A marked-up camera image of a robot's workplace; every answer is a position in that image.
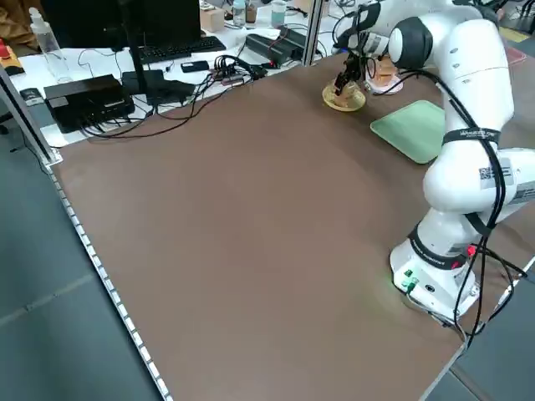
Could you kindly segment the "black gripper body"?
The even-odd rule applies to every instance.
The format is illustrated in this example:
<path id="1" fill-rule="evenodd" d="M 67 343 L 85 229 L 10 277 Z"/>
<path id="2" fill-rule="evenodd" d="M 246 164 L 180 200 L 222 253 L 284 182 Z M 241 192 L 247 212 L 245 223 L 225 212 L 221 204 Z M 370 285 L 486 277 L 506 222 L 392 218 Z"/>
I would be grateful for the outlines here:
<path id="1" fill-rule="evenodd" d="M 365 53 L 349 50 L 344 62 L 346 74 L 364 74 L 367 69 L 368 57 Z"/>

